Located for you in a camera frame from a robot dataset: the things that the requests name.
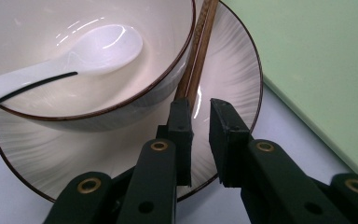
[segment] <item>spoon bowl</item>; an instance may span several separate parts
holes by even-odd
[[[62,56],[0,75],[0,103],[33,87],[72,75],[101,75],[133,61],[143,40],[130,26],[106,25],[85,33]]]

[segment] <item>ceramic spoon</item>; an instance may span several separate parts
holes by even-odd
[[[73,75],[98,76],[134,60],[143,40],[133,28],[106,25],[85,33],[62,56],[0,75],[0,103],[47,82]]]

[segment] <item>black plastic part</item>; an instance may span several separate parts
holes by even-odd
[[[350,223],[276,143],[254,140],[243,159],[268,199],[268,223]]]
[[[151,140],[142,148],[117,223],[174,223],[175,207],[175,145]]]
[[[156,138],[166,138],[176,146],[177,186],[191,186],[191,146],[193,142],[191,117],[186,98],[171,103],[167,125],[158,126]]]
[[[250,131],[234,107],[222,100],[211,100],[209,142],[220,182],[227,188],[240,188],[244,176],[241,152]]]
[[[13,91],[12,93],[0,98],[0,104],[2,102],[4,102],[5,100],[11,98],[11,97],[14,97],[20,93],[23,93],[25,91],[28,91],[30,89],[33,89],[35,87],[38,87],[38,86],[41,86],[41,85],[44,85],[46,83],[49,83],[49,82],[52,82],[52,81],[55,81],[55,80],[58,80],[58,79],[61,79],[61,78],[65,78],[65,77],[71,77],[71,76],[74,76],[74,75],[77,75],[77,72],[71,72],[71,73],[67,73],[67,74],[62,74],[62,75],[59,75],[59,76],[55,76],[55,77],[50,77],[50,78],[47,78],[47,79],[44,79],[42,81],[39,81],[39,82],[36,82],[34,84],[31,84],[31,85],[28,85],[28,86],[25,86],[17,91]]]
[[[107,211],[111,178],[89,172],[73,179],[51,208],[45,224],[102,223]]]
[[[358,223],[358,175],[335,175],[330,184],[329,195],[338,209],[352,223]]]

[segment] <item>ceramic plate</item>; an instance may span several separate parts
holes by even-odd
[[[216,177],[208,142],[210,99],[231,102],[253,128],[261,94],[255,44],[241,21],[220,4],[192,119],[192,187],[179,187],[178,197],[191,195]],[[166,123],[172,97],[143,120],[106,133],[61,132],[0,110],[0,153],[24,184],[54,201],[77,175],[97,171],[114,177],[131,168],[142,145]]]

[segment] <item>spoon handle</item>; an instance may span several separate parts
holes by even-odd
[[[57,71],[52,70],[54,67],[57,67],[55,62],[46,61],[0,75],[0,104],[8,98],[34,87],[77,74],[77,72],[62,71],[62,74],[59,75],[56,74]]]
[[[209,39],[211,37],[214,15],[219,1],[204,0],[197,21],[187,67],[178,84],[175,99],[187,98],[190,111],[193,111],[200,84]]]

